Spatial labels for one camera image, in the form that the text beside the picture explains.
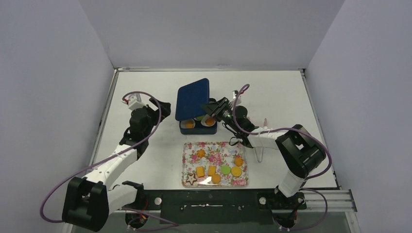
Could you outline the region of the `pink cat paw tongs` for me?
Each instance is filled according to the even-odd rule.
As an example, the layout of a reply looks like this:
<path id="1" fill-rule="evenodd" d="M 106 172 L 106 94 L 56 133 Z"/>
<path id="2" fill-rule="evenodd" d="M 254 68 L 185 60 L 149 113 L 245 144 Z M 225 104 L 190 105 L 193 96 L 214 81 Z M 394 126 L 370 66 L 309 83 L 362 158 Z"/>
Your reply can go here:
<path id="1" fill-rule="evenodd" d="M 268 129 L 268 121 L 267 121 L 267 118 L 264 119 L 262 128 L 263 128 L 262 130 Z M 258 162 L 258 163 L 261 163 L 261 162 L 263 161 L 264 148 L 263 148 L 263 147 L 254 148 L 254 152 L 255 152 L 255 156 L 256 156 L 257 162 Z"/>

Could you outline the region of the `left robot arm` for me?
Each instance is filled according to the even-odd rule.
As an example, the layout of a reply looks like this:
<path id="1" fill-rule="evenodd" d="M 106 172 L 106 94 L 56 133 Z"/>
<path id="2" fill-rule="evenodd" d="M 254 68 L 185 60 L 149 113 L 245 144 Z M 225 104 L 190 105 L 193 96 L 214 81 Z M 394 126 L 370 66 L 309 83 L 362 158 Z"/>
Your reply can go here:
<path id="1" fill-rule="evenodd" d="M 132 104 L 129 127 L 113 152 L 114 158 L 103 162 L 83 177 L 72 178 L 67 186 L 62 220 L 90 231 L 103 228 L 110 214 L 124 206 L 144 207 L 144 186 L 116 179 L 147 149 L 148 136 L 171 113 L 171 104 L 154 98 L 149 101 L 158 106 Z"/>

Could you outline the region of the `orange speckled round cookie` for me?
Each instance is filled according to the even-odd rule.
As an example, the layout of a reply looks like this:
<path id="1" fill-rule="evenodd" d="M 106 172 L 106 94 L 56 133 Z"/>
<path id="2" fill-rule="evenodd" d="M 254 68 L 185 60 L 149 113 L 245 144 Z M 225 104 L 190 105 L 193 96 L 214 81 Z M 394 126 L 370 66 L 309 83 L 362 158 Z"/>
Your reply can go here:
<path id="1" fill-rule="evenodd" d="M 208 127 L 211 127 L 211 126 L 213 126 L 213 125 L 215 124 L 215 120 L 214 120 L 213 118 L 208 118 L 207 120 L 205 120 L 205 124 L 206 124 Z"/>

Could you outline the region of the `dark blue box lid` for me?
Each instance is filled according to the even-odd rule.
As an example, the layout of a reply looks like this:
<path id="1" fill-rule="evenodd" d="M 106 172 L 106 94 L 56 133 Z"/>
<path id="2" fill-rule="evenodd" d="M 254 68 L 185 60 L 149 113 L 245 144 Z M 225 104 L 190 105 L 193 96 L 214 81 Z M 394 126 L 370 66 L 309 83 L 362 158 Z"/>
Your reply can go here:
<path id="1" fill-rule="evenodd" d="M 178 89 L 175 120 L 183 121 L 205 115 L 202 105 L 209 103 L 209 80 L 203 78 Z"/>

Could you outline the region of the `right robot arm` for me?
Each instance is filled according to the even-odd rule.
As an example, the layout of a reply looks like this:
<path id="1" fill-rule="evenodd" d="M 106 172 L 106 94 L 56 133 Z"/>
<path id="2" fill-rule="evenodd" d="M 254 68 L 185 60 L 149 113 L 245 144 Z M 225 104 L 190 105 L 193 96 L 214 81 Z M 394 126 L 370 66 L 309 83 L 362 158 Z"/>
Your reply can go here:
<path id="1" fill-rule="evenodd" d="M 288 167 L 276 187 L 275 201 L 282 208 L 294 202 L 294 195 L 314 176 L 311 174 L 330 154 L 325 146 L 300 124 L 291 128 L 268 129 L 254 125 L 243 106 L 232 106 L 227 98 L 203 104 L 201 108 L 214 120 L 222 122 L 247 148 L 278 149 Z"/>

